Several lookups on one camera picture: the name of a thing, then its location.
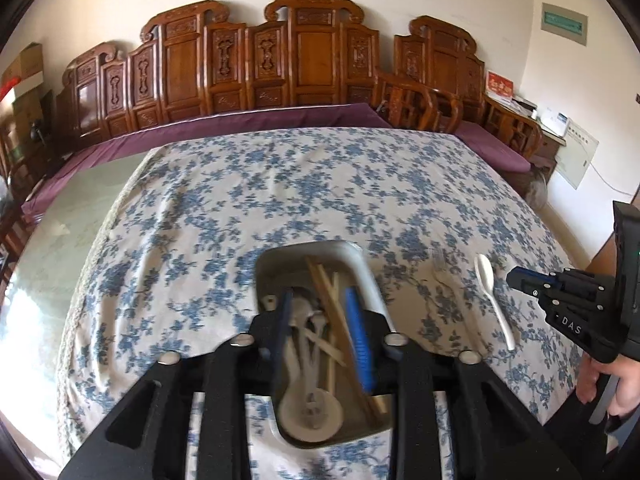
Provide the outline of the white plastic spoon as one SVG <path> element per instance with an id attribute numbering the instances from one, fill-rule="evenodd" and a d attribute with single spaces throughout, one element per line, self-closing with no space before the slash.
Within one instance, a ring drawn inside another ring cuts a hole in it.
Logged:
<path id="1" fill-rule="evenodd" d="M 480 284 L 480 290 L 487 297 L 491 307 L 494 309 L 495 316 L 497 317 L 504 340 L 506 341 L 506 348 L 508 348 L 509 351 L 514 351 L 516 349 L 515 338 L 494 294 L 495 274 L 488 257 L 484 254 L 476 254 L 474 257 L 474 269 L 478 284 Z"/>

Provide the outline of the blue floral tablecloth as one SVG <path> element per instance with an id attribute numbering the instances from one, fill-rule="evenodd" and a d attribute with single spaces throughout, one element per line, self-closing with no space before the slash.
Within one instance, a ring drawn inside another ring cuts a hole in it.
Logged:
<path id="1" fill-rule="evenodd" d="M 200 356 L 250 327 L 258 256 L 325 240 L 363 249 L 396 330 L 431 352 L 480 353 L 541 422 L 574 389 L 579 350 L 506 284 L 514 266 L 547 273 L 570 260 L 462 142 L 379 128 L 232 134 L 152 151 L 108 211 L 63 333 L 58 408 L 67 456 L 78 455 L 162 354 Z M 435 246 L 459 289 L 462 322 L 438 312 Z M 480 290 L 476 254 L 491 262 L 514 351 Z"/>

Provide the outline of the steel spoon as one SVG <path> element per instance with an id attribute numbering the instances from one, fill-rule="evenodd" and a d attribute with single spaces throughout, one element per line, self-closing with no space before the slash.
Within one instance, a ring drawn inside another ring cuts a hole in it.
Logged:
<path id="1" fill-rule="evenodd" d="M 314 329 L 311 333 L 321 338 L 326 327 L 326 317 L 302 296 L 293 298 L 292 313 L 297 328 L 299 355 L 302 360 L 304 399 L 307 405 L 311 405 L 318 402 L 316 390 L 318 389 L 320 348 L 316 342 L 311 347 L 306 329 L 307 324 L 310 323 Z"/>

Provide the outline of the stacked cardboard boxes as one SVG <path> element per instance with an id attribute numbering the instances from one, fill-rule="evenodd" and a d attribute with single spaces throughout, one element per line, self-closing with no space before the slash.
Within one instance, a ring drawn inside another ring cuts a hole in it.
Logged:
<path id="1" fill-rule="evenodd" d="M 43 125 L 42 85 L 42 45 L 32 42 L 1 77 L 1 139 L 14 158 L 32 143 L 32 129 Z"/>

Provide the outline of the black desk lamp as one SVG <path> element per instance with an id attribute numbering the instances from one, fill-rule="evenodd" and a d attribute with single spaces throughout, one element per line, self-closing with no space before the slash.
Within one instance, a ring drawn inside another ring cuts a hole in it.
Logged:
<path id="1" fill-rule="evenodd" d="M 29 137 L 34 146 L 32 149 L 34 154 L 44 160 L 49 159 L 51 156 L 49 130 L 42 119 L 36 119 L 30 123 Z"/>

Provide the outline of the white wall cabinet door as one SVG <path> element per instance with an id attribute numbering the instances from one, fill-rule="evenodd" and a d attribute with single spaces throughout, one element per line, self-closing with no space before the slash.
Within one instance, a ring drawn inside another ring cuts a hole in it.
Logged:
<path id="1" fill-rule="evenodd" d="M 556 153 L 556 171 L 575 190 L 582 183 L 599 141 L 573 119 L 566 124 L 565 144 Z"/>

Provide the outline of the wooden side table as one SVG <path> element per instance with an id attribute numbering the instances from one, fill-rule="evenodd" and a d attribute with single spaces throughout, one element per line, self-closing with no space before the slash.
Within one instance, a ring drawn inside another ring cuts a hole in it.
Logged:
<path id="1" fill-rule="evenodd" d="M 529 161 L 544 176 L 544 180 L 550 180 L 556 167 L 556 155 L 560 148 L 564 148 L 565 145 L 564 139 L 558 138 L 547 131 L 542 132 L 541 142 L 537 151 Z"/>

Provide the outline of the cream plastic ladle spoon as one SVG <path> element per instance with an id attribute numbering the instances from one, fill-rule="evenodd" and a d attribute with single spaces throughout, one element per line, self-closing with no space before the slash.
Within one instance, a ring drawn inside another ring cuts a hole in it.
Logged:
<path id="1" fill-rule="evenodd" d="M 292 439 L 303 443 L 326 442 L 343 425 L 340 402 L 320 387 L 320 363 L 326 317 L 302 296 L 292 301 L 288 322 L 294 333 L 285 337 L 283 362 L 288 385 L 278 407 L 278 421 Z"/>

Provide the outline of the grey wall panel box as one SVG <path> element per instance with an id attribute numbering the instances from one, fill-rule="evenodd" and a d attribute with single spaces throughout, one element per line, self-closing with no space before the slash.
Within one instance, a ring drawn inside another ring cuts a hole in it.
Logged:
<path id="1" fill-rule="evenodd" d="M 572 40 L 576 44 L 587 45 L 587 15 L 544 2 L 541 8 L 540 28 L 544 32 Z"/>

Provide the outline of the red card sign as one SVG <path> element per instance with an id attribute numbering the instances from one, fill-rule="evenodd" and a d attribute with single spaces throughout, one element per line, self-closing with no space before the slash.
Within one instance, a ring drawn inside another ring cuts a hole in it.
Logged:
<path id="1" fill-rule="evenodd" d="M 514 83 L 491 70 L 486 73 L 486 93 L 494 100 L 511 102 L 514 97 Z"/>

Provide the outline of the purple sofa cushion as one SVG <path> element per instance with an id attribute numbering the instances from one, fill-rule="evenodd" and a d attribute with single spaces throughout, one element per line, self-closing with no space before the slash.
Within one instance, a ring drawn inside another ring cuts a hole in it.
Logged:
<path id="1" fill-rule="evenodd" d="M 274 129 L 387 128 L 389 125 L 369 104 L 356 103 L 246 110 L 147 128 L 83 148 L 73 154 L 61 169 L 38 188 L 34 196 L 26 200 L 22 211 L 27 220 L 37 222 L 78 172 L 168 143 Z"/>

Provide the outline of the long carved wooden sofa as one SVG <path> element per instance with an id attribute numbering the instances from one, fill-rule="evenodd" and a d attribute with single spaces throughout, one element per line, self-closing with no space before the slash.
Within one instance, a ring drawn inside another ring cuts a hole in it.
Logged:
<path id="1" fill-rule="evenodd" d="M 67 65 L 54 132 L 77 151 L 135 131 L 263 108 L 367 103 L 380 34 L 352 0 L 274 0 L 256 26 L 215 0 L 157 14 L 126 52 L 105 41 Z"/>

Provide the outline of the metal rectangular tray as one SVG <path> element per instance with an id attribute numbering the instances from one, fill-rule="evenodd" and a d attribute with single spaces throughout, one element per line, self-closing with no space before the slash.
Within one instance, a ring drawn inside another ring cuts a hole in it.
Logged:
<path id="1" fill-rule="evenodd" d="M 255 263 L 261 311 L 293 296 L 288 334 L 272 394 L 282 438 L 298 448 L 349 442 L 392 426 L 390 400 L 360 384 L 347 308 L 383 314 L 386 307 L 366 254 L 347 240 L 271 248 Z"/>

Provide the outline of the brown wooden chopstick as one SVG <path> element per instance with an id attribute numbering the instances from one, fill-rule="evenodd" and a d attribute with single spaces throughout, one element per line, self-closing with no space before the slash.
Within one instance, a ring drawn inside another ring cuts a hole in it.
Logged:
<path id="1" fill-rule="evenodd" d="M 341 352 L 343 352 L 349 381 L 352 383 L 352 388 L 354 388 L 356 392 L 358 402 L 360 403 L 364 414 L 366 414 L 368 421 L 373 425 L 379 425 L 382 422 L 383 416 L 386 414 L 385 404 L 383 401 L 372 398 L 372 396 L 369 396 L 361 389 L 356 375 L 355 361 L 354 356 L 352 355 L 352 341 L 350 340 L 344 310 L 340 304 L 340 296 L 338 296 L 338 301 L 333 299 L 332 284 L 322 264 L 318 266 L 318 271 L 321 283 L 330 298 L 329 305 L 326 307 L 326 310 L 330 315 L 332 330 L 334 331 L 336 341 L 340 345 Z"/>
<path id="2" fill-rule="evenodd" d="M 367 422 L 373 427 L 381 425 L 382 418 L 378 404 L 363 391 L 356 370 L 356 360 L 352 352 L 352 338 L 350 338 L 344 309 L 340 303 L 340 290 L 335 288 L 328 272 L 320 261 L 314 257 L 305 258 L 306 266 L 311 276 L 324 312 L 329 318 L 332 334 L 335 336 L 337 347 L 343 352 L 346 363 L 346 374 L 352 392 L 355 393 L 360 408 L 366 416 Z"/>

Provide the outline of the white telephone device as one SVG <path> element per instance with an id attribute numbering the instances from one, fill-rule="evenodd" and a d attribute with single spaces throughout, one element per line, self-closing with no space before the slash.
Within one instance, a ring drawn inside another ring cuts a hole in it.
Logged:
<path id="1" fill-rule="evenodd" d="M 551 108 L 543 108 L 538 113 L 537 119 L 544 130 L 558 138 L 564 138 L 570 124 L 570 118 Z"/>

